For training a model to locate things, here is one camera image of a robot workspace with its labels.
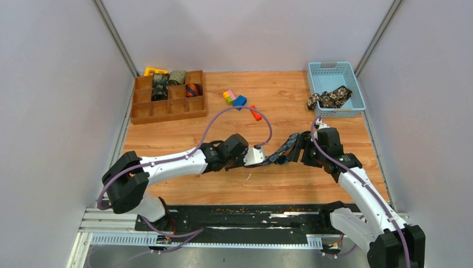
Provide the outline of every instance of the basket handle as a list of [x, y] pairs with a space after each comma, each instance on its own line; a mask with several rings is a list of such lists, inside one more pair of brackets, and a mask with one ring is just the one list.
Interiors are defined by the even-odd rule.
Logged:
[[320, 64], [320, 68], [335, 68], [337, 66], [337, 62], [336, 61], [327, 61], [327, 62], [324, 62], [324, 63], [321, 63]]

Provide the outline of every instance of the green toy block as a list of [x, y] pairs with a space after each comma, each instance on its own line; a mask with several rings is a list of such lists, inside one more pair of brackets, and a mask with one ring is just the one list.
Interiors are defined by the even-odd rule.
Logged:
[[226, 97], [225, 101], [228, 105], [233, 105], [233, 99], [231, 98], [231, 96]]

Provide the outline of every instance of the blue toy block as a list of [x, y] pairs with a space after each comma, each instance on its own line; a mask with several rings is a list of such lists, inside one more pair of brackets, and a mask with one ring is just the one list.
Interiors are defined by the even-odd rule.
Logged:
[[240, 95], [236, 98], [236, 100], [233, 101], [233, 106], [245, 106], [247, 103], [247, 99]]

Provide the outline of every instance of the white wall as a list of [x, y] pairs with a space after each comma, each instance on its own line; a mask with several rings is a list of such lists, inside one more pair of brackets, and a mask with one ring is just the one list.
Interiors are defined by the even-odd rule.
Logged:
[[392, 0], [104, 0], [139, 70], [356, 66]]
[[360, 77], [395, 206], [426, 266], [471, 267], [473, 2], [404, 1]]
[[2, 1], [0, 266], [64, 267], [132, 77], [91, 1]]

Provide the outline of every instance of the perforated metal strip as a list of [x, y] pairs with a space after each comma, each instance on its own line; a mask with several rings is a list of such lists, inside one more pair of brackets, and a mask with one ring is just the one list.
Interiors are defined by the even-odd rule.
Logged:
[[[95, 233], [91, 245], [120, 246], [157, 246], [157, 234], [126, 234], [126, 233]], [[179, 245], [177, 242], [164, 244], [166, 247]], [[243, 243], [188, 243], [185, 247], [216, 247], [216, 248], [283, 248], [300, 250], [321, 250], [322, 239], [307, 236], [307, 244], [243, 244]]]

